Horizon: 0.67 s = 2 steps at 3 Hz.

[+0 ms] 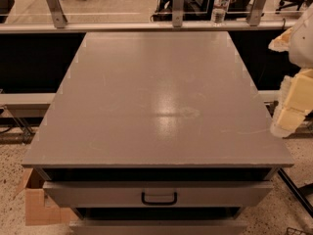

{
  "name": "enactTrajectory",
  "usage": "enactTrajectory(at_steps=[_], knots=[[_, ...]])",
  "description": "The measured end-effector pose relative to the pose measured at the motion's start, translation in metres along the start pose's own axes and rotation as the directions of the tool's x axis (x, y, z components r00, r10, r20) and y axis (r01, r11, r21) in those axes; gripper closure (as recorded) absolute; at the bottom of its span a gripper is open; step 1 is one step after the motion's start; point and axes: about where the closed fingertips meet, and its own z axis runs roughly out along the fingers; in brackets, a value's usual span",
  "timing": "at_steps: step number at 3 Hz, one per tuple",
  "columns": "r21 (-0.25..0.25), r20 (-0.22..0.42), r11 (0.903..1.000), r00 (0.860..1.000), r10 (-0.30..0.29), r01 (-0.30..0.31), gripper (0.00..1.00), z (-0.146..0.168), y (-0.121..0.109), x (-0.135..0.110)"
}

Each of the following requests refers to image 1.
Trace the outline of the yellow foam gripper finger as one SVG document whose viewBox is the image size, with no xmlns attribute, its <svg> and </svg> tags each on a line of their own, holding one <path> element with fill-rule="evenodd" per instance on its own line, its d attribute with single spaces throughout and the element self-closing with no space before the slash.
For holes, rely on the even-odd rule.
<svg viewBox="0 0 313 235">
<path fill-rule="evenodd" d="M 294 77 L 286 75 L 281 83 L 271 133 L 280 138 L 290 136 L 312 111 L 313 70 L 301 69 Z"/>
<path fill-rule="evenodd" d="M 288 52 L 290 49 L 292 28 L 285 30 L 281 35 L 273 39 L 268 48 L 276 52 Z"/>
</svg>

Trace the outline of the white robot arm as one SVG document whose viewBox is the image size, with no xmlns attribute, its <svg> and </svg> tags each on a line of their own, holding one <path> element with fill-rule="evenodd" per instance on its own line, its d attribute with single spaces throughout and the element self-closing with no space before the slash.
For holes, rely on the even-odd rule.
<svg viewBox="0 0 313 235">
<path fill-rule="evenodd" d="M 270 127 L 274 136 L 284 138 L 295 133 L 313 111 L 313 4 L 293 27 L 273 39 L 268 48 L 288 51 L 290 62 L 300 67 L 295 76 L 286 75 L 281 82 Z"/>
</svg>

